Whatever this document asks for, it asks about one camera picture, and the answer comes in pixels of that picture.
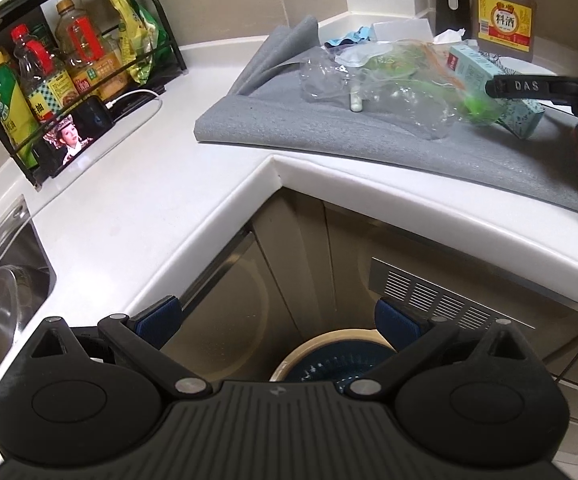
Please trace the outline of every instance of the gray mat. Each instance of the gray mat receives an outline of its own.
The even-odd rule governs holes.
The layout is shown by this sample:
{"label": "gray mat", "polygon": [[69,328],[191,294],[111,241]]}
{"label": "gray mat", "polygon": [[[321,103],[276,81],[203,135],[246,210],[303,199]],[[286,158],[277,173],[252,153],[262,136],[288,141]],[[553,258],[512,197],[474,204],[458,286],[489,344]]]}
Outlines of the gray mat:
{"label": "gray mat", "polygon": [[307,102],[289,62],[318,42],[317,22],[277,29],[229,95],[195,123],[200,142],[226,142],[350,156],[460,178],[578,211],[578,118],[547,109],[536,133],[517,139],[502,126],[455,124],[425,140],[342,103]]}

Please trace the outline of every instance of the kitchen countertop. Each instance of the kitchen countertop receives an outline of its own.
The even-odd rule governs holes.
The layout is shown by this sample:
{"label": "kitchen countertop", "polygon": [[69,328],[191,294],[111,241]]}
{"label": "kitchen countertop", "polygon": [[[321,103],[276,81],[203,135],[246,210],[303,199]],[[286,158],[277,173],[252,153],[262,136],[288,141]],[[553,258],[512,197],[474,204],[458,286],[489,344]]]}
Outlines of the kitchen countertop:
{"label": "kitchen countertop", "polygon": [[7,355],[0,378],[46,316],[92,325],[114,312],[141,310],[168,284],[184,290],[282,186],[471,254],[578,302],[575,212],[361,160],[199,144],[196,118],[226,94],[260,41],[184,49],[189,73],[167,86],[162,110],[88,169],[156,105],[122,120],[40,192],[11,160],[0,169],[0,216],[21,194],[30,211],[38,211],[86,169],[34,219],[56,283]]}

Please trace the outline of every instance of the blue cloth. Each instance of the blue cloth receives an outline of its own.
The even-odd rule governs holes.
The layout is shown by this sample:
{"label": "blue cloth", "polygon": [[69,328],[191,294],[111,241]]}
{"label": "blue cloth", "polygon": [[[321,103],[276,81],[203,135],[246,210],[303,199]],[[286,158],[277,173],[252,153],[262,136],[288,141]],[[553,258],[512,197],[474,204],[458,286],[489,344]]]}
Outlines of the blue cloth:
{"label": "blue cloth", "polygon": [[375,327],[398,352],[415,342],[421,335],[420,327],[407,316],[379,300],[375,304]]}
{"label": "blue cloth", "polygon": [[151,346],[160,350],[182,324],[182,306],[178,298],[170,298],[138,320],[133,331]]}
{"label": "blue cloth", "polygon": [[351,45],[355,43],[360,43],[361,41],[369,41],[369,35],[371,33],[370,27],[360,27],[355,32],[349,32],[344,38],[338,38],[337,40],[328,40],[325,42],[327,48],[333,48],[340,45]]}

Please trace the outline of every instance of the black metal rack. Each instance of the black metal rack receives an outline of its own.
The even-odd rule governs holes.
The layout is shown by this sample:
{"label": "black metal rack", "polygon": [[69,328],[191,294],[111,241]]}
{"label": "black metal rack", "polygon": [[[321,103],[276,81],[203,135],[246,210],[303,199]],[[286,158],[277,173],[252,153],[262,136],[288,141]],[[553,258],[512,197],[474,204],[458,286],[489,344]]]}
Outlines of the black metal rack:
{"label": "black metal rack", "polygon": [[[5,5],[1,6],[0,32],[9,25],[16,22],[17,20],[20,20],[32,9],[39,7],[40,4],[43,4],[46,1],[47,0],[11,0],[7,2]],[[18,157],[18,152],[25,146],[27,146],[29,143],[35,143],[39,139],[41,139],[42,136],[52,126],[55,126],[67,114],[68,110],[71,110],[74,107],[74,105],[78,104],[86,97],[90,96],[91,93],[95,92],[95,90],[99,86],[102,86],[103,84],[108,82],[118,73],[123,72],[134,63],[140,62],[146,57],[154,56],[155,54],[159,53],[162,50],[168,49],[172,52],[172,57],[169,60],[169,62],[161,66],[155,66],[154,64],[154,68],[149,76],[148,81],[141,86],[134,84],[133,85],[134,88],[147,88],[157,92],[158,94],[162,94],[162,92],[165,91],[165,84],[168,83],[169,81],[172,81],[186,70],[184,59],[182,58],[182,54],[178,49],[178,42],[176,41],[173,31],[171,30],[171,26],[168,22],[168,19],[166,18],[166,13],[162,7],[162,4],[160,4],[159,0],[150,0],[150,1],[156,9],[156,12],[158,14],[157,18],[160,20],[162,27],[164,28],[166,34],[168,35],[168,41],[166,43],[162,44],[158,48],[152,50],[151,52],[145,55],[138,56],[138,58],[132,63],[124,65],[123,67],[121,67],[120,70],[117,70],[116,72],[106,76],[95,86],[92,86],[91,88],[87,89],[86,92],[83,92],[82,94],[79,95],[78,99],[75,102],[69,103],[69,105],[63,108],[59,113],[57,113],[56,116],[51,121],[42,124],[34,134],[32,134],[29,138],[25,139],[23,142],[17,145],[12,144],[11,140],[6,134],[6,131],[2,127],[2,124],[0,123],[0,140],[6,147],[7,151],[10,153],[11,157],[15,160],[16,164],[20,167],[21,171],[24,173],[27,179],[31,181],[32,184],[34,184],[34,186],[39,187],[40,184],[48,177],[48,175],[41,168],[37,168],[35,171],[29,170],[22,163],[22,160]],[[112,27],[109,30],[106,30],[104,34],[111,32],[112,30],[114,30],[114,28],[117,28],[117,26]],[[143,104],[147,103],[152,99],[153,97],[147,94],[134,94],[128,96],[127,98],[121,100],[120,103],[118,103],[112,108],[111,110],[112,117],[114,118],[114,120],[118,120],[121,117],[124,117],[125,115],[133,112],[134,110],[136,110],[137,108],[139,108],[140,106],[142,106]]]}

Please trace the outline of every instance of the charging cable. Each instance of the charging cable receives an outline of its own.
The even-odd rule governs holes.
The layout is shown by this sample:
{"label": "charging cable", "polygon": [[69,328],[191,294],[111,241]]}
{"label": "charging cable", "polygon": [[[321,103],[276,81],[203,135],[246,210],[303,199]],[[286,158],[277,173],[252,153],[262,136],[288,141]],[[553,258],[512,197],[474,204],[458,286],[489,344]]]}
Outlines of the charging cable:
{"label": "charging cable", "polygon": [[[156,92],[154,92],[153,90],[149,90],[147,88],[139,88],[137,90],[132,90],[130,92],[127,92],[126,94],[121,95],[120,97],[118,97],[117,99],[111,101],[108,106],[113,106],[115,103],[117,103],[120,99],[124,99],[125,97],[128,97],[130,95],[134,95],[134,94],[138,94],[138,93],[147,93],[147,94],[151,94],[153,95],[153,97],[155,97],[155,100],[158,102],[158,108],[156,108],[156,110],[149,116],[147,117],[144,121],[142,121],[140,124],[138,124],[133,130],[128,131],[128,133],[124,134],[122,137],[120,137],[120,139],[116,140],[111,146],[109,146],[106,150],[104,150],[104,152],[102,152],[100,155],[96,156],[96,158],[94,158],[93,162],[91,163],[91,165],[89,165],[89,168],[91,168],[96,162],[98,162],[99,160],[102,160],[111,150],[113,150],[116,146],[118,146],[121,142],[123,142],[125,139],[127,139],[133,132],[135,132],[136,130],[140,129],[141,127],[143,127],[145,124],[147,124],[150,120],[152,120],[153,117],[155,117],[155,115],[160,111],[160,108],[162,108],[162,99],[160,98],[160,95],[157,94]],[[11,238],[11,240],[9,241],[9,243],[6,245],[5,249],[1,252],[0,254],[0,261],[2,261],[2,258],[4,258],[6,252],[11,248],[11,245],[13,245],[13,242],[16,241],[16,238],[18,238],[18,235],[22,232],[22,229],[24,229],[27,224],[33,220],[37,215],[39,215],[45,207],[47,207],[51,202],[53,202],[55,199],[57,199],[57,197],[59,197],[61,194],[63,194],[67,189],[69,189],[69,187],[72,186],[72,184],[74,182],[76,182],[84,173],[85,171],[83,171],[82,173],[80,173],[78,176],[76,176],[71,182],[69,182],[69,184],[67,185],[67,187],[61,189],[56,196],[54,196],[51,200],[49,200],[46,204],[44,204],[43,206],[41,206],[40,209],[38,209],[38,211],[36,211],[35,213],[33,213],[32,215],[30,215],[27,219],[24,220],[24,222],[22,222],[22,225],[18,228],[18,230],[15,232],[15,234],[13,235],[13,238]]]}

